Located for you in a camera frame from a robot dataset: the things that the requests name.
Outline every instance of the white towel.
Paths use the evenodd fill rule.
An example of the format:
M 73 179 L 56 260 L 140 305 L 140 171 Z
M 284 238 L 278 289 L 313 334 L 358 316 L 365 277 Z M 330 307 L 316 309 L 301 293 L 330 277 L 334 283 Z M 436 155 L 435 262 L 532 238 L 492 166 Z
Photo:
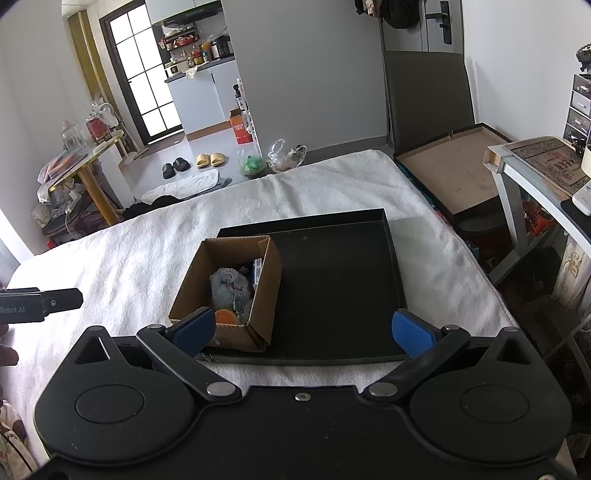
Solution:
M 172 195 L 179 200 L 195 195 L 196 193 L 205 192 L 215 185 L 219 180 L 220 173 L 216 168 L 211 168 L 198 175 L 193 175 L 186 179 L 172 181 L 166 183 L 160 187 L 156 187 L 154 190 L 144 193 L 142 202 L 152 205 L 153 201 L 162 195 Z

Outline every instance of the black cloth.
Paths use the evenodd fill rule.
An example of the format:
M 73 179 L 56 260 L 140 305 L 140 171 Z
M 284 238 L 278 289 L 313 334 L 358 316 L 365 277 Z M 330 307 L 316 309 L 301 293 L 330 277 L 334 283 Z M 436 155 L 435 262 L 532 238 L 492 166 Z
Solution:
M 355 0 L 355 9 L 359 15 L 365 12 L 363 2 Z M 418 3 L 419 0 L 384 0 L 379 8 L 379 16 L 392 28 L 411 28 L 420 20 Z

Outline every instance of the wooden board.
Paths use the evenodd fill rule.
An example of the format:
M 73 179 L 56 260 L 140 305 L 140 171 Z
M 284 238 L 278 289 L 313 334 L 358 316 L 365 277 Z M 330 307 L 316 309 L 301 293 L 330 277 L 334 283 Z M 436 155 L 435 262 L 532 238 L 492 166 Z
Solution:
M 506 141 L 476 127 L 398 157 L 452 214 L 498 195 L 491 172 L 482 164 L 487 147 Z

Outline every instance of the cable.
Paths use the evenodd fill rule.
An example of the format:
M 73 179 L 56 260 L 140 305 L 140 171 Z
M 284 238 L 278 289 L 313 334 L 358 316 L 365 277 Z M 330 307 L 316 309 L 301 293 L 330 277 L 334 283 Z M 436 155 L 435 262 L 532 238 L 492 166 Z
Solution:
M 556 345 L 552 350 L 550 350 L 550 352 L 548 352 L 548 354 L 544 357 L 545 361 L 548 361 L 548 359 L 554 355 L 558 349 L 560 349 L 560 347 L 562 347 L 566 342 L 568 342 L 574 335 L 576 335 L 577 333 L 579 333 L 581 330 L 583 330 L 583 327 L 591 320 L 591 313 L 589 313 L 589 315 L 587 315 L 585 317 L 585 319 L 579 323 L 575 328 L 573 328 L 570 333 L 563 338 L 558 345 Z
M 74 234 L 72 232 L 70 232 L 70 228 L 68 227 L 68 211 L 67 210 L 66 210 L 66 230 L 68 230 L 68 233 L 72 237 L 72 240 L 75 240 Z

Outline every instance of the kitchen counter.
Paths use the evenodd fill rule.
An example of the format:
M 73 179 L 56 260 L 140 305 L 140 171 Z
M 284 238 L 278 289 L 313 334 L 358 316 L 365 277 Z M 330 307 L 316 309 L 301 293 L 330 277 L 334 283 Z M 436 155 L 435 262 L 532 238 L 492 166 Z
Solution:
M 197 71 L 200 72 L 202 70 L 207 70 L 208 68 L 211 67 L 215 67 L 215 65 L 221 65 L 222 63 L 226 63 L 232 60 L 235 60 L 236 58 L 234 57 L 234 55 L 230 55 L 229 57 L 225 57 L 223 59 L 217 59 L 217 60 L 212 60 L 212 61 L 208 61 L 207 63 L 202 63 L 199 68 L 197 68 Z M 173 80 L 177 80 L 180 78 L 183 78 L 184 76 L 186 76 L 185 72 L 181 72 L 181 73 L 177 73 L 176 75 L 166 79 L 164 81 L 164 83 L 170 83 Z

